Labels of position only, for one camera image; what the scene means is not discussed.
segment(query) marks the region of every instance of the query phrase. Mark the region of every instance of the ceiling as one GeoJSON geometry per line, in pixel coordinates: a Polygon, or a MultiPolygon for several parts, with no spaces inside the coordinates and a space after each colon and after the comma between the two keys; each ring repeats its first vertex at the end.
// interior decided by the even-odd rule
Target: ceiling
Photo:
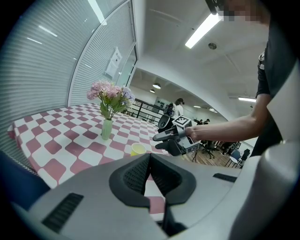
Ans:
{"type": "Polygon", "coordinates": [[[241,19],[221,21],[188,49],[186,41],[209,14],[205,0],[148,0],[145,51],[169,51],[183,62],[193,60],[236,101],[232,105],[239,115],[249,114],[251,103],[237,97],[255,97],[258,57],[265,49],[268,28],[241,19]],[[208,47],[211,42],[216,50],[208,47]]]}
{"type": "Polygon", "coordinates": [[[135,74],[132,78],[130,86],[136,88],[150,91],[150,89],[155,90],[155,94],[165,100],[170,102],[175,102],[178,98],[183,98],[186,105],[189,106],[200,106],[203,108],[211,108],[206,102],[204,102],[199,97],[194,96],[193,94],[187,92],[184,88],[176,86],[173,83],[156,77],[152,74],[143,72],[139,69],[135,71],[135,74]],[[159,83],[161,89],[156,89],[153,87],[154,83],[159,83]]]}

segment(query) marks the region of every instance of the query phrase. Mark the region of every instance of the pink and white tablecloth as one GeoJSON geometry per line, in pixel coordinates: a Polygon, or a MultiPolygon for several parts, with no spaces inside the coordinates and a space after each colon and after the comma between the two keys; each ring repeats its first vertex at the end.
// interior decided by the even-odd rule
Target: pink and white tablecloth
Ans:
{"type": "MultiPolygon", "coordinates": [[[[103,121],[97,104],[83,104],[16,120],[8,134],[51,188],[88,167],[130,156],[133,143],[142,143],[147,152],[167,154],[155,149],[153,124],[118,113],[105,141],[100,135],[103,121]]],[[[151,177],[145,196],[151,201],[150,213],[161,214],[164,199],[151,177]]]]}

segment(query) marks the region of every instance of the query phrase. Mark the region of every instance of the green vase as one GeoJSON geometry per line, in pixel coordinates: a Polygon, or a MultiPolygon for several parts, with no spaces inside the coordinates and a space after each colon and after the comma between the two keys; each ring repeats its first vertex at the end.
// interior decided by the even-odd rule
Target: green vase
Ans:
{"type": "Polygon", "coordinates": [[[102,125],[102,139],[107,140],[112,133],[113,121],[105,119],[102,125]]]}

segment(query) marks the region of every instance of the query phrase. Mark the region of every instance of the plastic cup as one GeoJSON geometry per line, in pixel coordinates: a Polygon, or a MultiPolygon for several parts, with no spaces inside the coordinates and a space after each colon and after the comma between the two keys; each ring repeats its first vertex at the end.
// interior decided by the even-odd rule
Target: plastic cup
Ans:
{"type": "Polygon", "coordinates": [[[131,145],[131,156],[146,153],[146,148],[141,143],[133,143],[131,145]]]}

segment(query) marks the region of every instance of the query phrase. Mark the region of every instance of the wooden floor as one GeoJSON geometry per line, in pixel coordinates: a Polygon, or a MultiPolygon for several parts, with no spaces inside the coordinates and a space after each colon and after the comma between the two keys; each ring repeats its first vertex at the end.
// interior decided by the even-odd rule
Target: wooden floor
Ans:
{"type": "MultiPolygon", "coordinates": [[[[212,157],[210,159],[210,156],[207,152],[202,153],[202,150],[199,150],[197,157],[196,157],[196,162],[200,163],[200,164],[212,165],[212,166],[225,166],[225,164],[229,160],[228,155],[222,156],[222,154],[217,150],[213,151],[212,154],[215,156],[215,158],[212,157]]],[[[186,161],[192,162],[192,159],[194,158],[194,156],[195,156],[195,152],[192,152],[192,153],[182,155],[181,157],[182,157],[182,159],[184,159],[186,161]]]]}

